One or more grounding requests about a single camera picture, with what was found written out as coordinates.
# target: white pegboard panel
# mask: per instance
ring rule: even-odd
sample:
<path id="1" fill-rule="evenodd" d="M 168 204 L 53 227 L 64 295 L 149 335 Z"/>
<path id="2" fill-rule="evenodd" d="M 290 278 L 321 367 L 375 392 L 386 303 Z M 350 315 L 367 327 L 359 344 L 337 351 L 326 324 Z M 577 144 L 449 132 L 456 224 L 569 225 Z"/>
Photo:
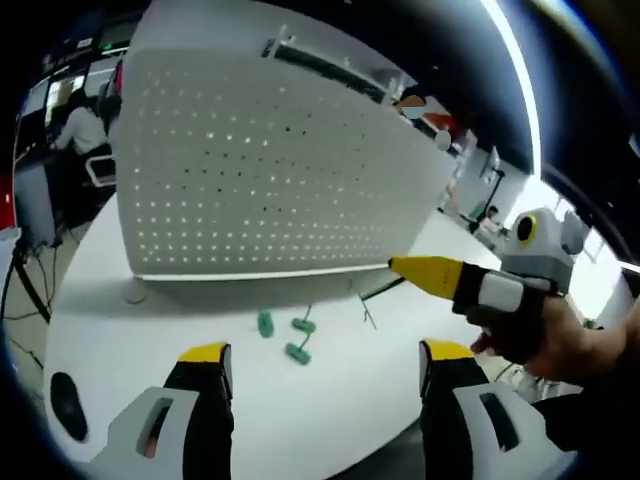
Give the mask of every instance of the white pegboard panel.
<path id="1" fill-rule="evenodd" d="M 141 51 L 124 85 L 119 212 L 145 278 L 385 264 L 455 166 L 390 108 L 273 60 Z"/>

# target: white table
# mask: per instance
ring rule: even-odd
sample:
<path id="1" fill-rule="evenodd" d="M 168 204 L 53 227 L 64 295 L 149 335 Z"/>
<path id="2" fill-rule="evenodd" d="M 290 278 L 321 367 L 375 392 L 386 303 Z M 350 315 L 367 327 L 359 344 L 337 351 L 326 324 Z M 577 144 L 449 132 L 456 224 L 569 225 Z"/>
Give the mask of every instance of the white table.
<path id="1" fill-rule="evenodd" d="M 413 254 L 439 254 L 487 267 L 499 262 L 451 220 L 434 213 Z M 131 277 L 115 196 L 100 212 L 65 275 L 49 328 L 44 371 L 51 432 L 73 460 L 92 459 L 109 423 L 149 386 L 163 385 L 187 349 L 232 345 L 232 473 L 235 480 L 318 480 L 345 470 L 388 443 L 419 415 L 418 342 L 468 344 L 478 333 L 449 302 L 402 284 L 368 302 L 377 330 L 346 275 L 224 283 L 156 283 L 147 299 L 122 297 Z M 289 323 L 315 303 L 311 363 L 286 357 L 303 339 Z M 268 308 L 275 335 L 257 332 Z M 77 443 L 53 415 L 49 385 L 64 371 L 76 382 L 89 425 Z"/>

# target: white wall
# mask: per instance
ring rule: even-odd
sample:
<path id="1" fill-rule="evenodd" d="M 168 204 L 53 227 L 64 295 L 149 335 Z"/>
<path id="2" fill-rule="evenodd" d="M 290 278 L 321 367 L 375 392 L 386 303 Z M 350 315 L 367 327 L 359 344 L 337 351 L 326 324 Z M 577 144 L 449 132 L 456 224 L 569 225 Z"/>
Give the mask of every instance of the white wall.
<path id="1" fill-rule="evenodd" d="M 477 148 L 467 161 L 465 171 L 456 184 L 456 196 L 461 213 L 471 213 L 478 202 L 486 201 L 491 194 L 493 186 L 487 185 L 480 178 L 488 155 L 488 152 Z M 502 162 L 500 169 L 504 171 L 505 176 L 491 204 L 498 207 L 498 220 L 502 222 L 524 190 L 529 176 L 505 162 Z"/>
<path id="2" fill-rule="evenodd" d="M 249 0 L 155 0 L 138 24 L 127 57 L 140 48 L 205 47 L 260 55 L 286 24 L 295 43 L 353 69 L 372 74 L 394 68 L 364 43 L 310 17 Z"/>
<path id="3" fill-rule="evenodd" d="M 604 309 L 598 316 L 598 325 L 602 325 L 605 328 L 620 325 L 624 322 L 634 302 L 635 299 L 631 295 L 631 290 L 621 275 Z"/>

